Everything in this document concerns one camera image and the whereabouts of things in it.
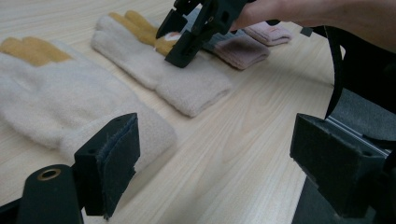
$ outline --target human hand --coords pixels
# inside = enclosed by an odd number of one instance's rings
[[[257,0],[245,5],[231,30],[269,20],[293,21],[302,26],[321,25],[324,12],[330,9],[328,5],[325,0]]]

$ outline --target table surface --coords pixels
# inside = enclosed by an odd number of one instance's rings
[[[325,115],[333,84],[327,40],[282,22],[293,39],[271,47],[271,55],[249,69],[237,71],[212,57],[233,88],[190,119],[90,47],[102,15],[134,9],[161,23],[173,3],[2,0],[0,41],[28,35],[61,40],[131,86],[175,128],[175,145],[133,178],[110,223],[291,223],[305,175],[290,158],[290,141],[297,113]],[[16,133],[4,119],[0,155],[0,204],[20,198],[32,172],[65,163],[56,149]]]

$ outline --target black clamp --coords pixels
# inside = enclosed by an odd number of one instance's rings
[[[170,10],[158,30],[157,38],[170,32],[181,32],[188,22],[183,15],[189,15],[199,4],[202,8],[191,30],[182,34],[165,60],[177,67],[186,67],[212,35],[226,35],[230,31],[233,21],[249,2],[254,0],[176,0],[176,10]],[[278,23],[279,21],[268,21],[270,25]]]
[[[139,156],[137,115],[117,117],[75,153],[71,167],[56,164],[29,175],[22,197],[0,206],[0,223],[83,223],[82,208],[110,218]]]
[[[308,178],[292,223],[396,223],[395,133],[395,114],[346,89],[326,119],[298,114],[290,156]]]

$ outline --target glove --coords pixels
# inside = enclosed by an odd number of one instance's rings
[[[266,46],[286,44],[292,39],[292,35],[289,30],[279,24],[270,26],[266,21],[248,26],[242,30]]]
[[[176,140],[173,128],[105,69],[60,42],[6,39],[0,47],[0,115],[17,132],[74,153],[109,121],[138,116],[143,170]]]
[[[136,12],[129,11],[125,17],[111,13],[97,22],[92,47],[189,117],[227,94],[230,80],[202,56],[197,55],[184,69],[166,62],[153,47],[169,50],[172,46],[165,48],[164,42],[176,41],[156,40],[156,31]]]
[[[251,65],[266,59],[270,50],[243,32],[235,35],[215,34],[209,42],[204,43],[203,49],[212,52],[232,67],[245,70]]]

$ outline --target finger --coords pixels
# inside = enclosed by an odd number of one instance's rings
[[[0,51],[15,58],[22,59],[33,66],[42,66],[50,62],[50,58],[45,54],[30,48],[22,41],[13,37],[3,41],[0,46]]]
[[[130,31],[134,36],[136,36],[140,42],[154,46],[155,40],[156,40],[155,33],[151,34],[147,31],[140,29],[140,27],[138,27],[136,24],[128,21],[127,19],[125,19],[124,17],[122,17],[121,15],[119,15],[117,13],[112,12],[108,15],[111,18],[113,18],[115,21],[120,23],[128,31]]]
[[[180,33],[173,32],[157,39],[155,42],[155,50],[161,55],[166,56],[171,51],[176,42],[180,39]]]
[[[124,68],[128,74],[139,80],[144,86],[154,90],[162,73],[158,72],[156,66],[148,65],[147,59],[161,62],[163,56],[153,50],[148,50],[149,47],[141,44],[136,38],[129,39],[128,42],[114,41],[114,38],[106,32],[96,31],[92,38],[92,47],[119,67]]]
[[[57,49],[55,46],[51,45],[51,43],[47,41],[28,36],[25,37],[22,42],[25,45],[28,45],[29,47],[42,52],[53,62],[60,63],[71,59],[71,57],[67,53]]]
[[[149,33],[157,34],[158,28],[154,27],[151,25],[144,17],[142,17],[139,13],[133,11],[133,10],[128,10],[125,13],[125,18],[135,24],[137,27],[139,27],[142,30],[145,30]]]
[[[231,31],[272,19],[272,10],[269,9],[262,1],[248,3],[244,6],[238,19],[233,22]]]
[[[10,54],[0,52],[0,77],[8,76],[8,74],[23,76],[24,71],[30,71],[31,69],[32,65],[26,61],[19,58],[17,59]]]
[[[65,43],[63,43],[60,40],[52,40],[51,45],[55,47],[56,49],[60,50],[61,52],[67,54],[70,58],[79,61],[79,62],[84,62],[84,63],[92,63],[92,61],[88,60],[84,54],[76,51],[75,49],[69,47]]]
[[[137,37],[127,30],[122,24],[109,16],[103,16],[99,19],[96,23],[95,32],[106,33],[106,35],[111,37],[111,41],[116,41],[126,46],[132,46],[135,48],[141,47],[143,49],[147,47],[146,45],[136,44],[136,42],[139,42]]]

